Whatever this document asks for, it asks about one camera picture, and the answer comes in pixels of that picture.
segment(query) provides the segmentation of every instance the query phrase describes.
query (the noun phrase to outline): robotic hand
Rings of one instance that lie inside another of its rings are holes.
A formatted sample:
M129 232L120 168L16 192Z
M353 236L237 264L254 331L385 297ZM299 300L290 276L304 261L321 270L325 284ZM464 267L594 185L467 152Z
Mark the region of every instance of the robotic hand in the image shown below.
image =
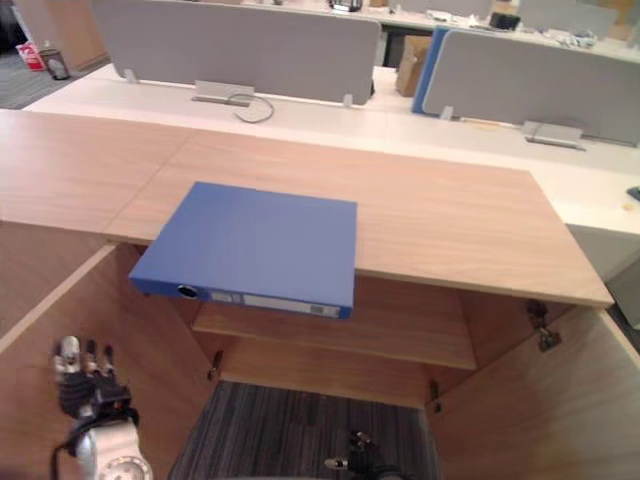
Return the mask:
M69 438L51 457L51 478L58 478L58 453L78 458L87 479L152 480L153 474L138 447L138 412L130 406L131 392L119 385L113 349L104 349L98 367L96 342L85 353L76 337L64 337L53 358L62 411L76 420Z

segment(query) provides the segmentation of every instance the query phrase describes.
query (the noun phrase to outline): striped carpet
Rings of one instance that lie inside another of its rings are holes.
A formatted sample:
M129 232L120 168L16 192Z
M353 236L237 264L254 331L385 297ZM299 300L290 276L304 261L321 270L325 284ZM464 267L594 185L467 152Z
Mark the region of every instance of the striped carpet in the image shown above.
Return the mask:
M347 480L324 466L347 456L349 433L373 435L384 460L414 480L438 480L435 449L418 410L220 382L170 478L281 476Z
M0 55L0 108L19 110L42 97L69 85L96 68L100 62L82 72L73 72L68 80L54 80L47 72L32 72L17 53Z

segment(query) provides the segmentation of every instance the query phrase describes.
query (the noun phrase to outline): blue binder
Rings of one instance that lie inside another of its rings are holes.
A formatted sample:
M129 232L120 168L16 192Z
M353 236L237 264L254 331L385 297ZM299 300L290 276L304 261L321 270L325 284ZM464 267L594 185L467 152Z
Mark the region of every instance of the blue binder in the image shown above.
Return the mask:
M144 293L347 318L357 204L195 183L129 278Z

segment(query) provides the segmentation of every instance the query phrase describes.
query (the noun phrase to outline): cabinet door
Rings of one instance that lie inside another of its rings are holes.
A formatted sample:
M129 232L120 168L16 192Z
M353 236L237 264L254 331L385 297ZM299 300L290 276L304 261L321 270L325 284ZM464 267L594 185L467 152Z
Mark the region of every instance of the cabinet door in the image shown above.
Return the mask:
M604 311L579 310L427 406L447 480L640 478L640 358Z
M138 253L105 246L0 340L0 478L46 478L49 456L72 420L60 411L51 352L65 335L110 343L119 380L140 412L140 448L166 478L212 391L209 362L162 298L146 298L127 274ZM80 475L61 454L61 478Z
M0 337L106 241L0 222Z

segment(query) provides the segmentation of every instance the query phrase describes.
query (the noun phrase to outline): binder ring hole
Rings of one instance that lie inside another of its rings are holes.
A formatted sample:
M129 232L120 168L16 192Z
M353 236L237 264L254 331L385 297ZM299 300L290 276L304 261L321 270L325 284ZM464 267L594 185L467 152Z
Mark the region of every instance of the binder ring hole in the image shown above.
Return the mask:
M189 285L179 285L178 292L185 298L198 298L198 291Z

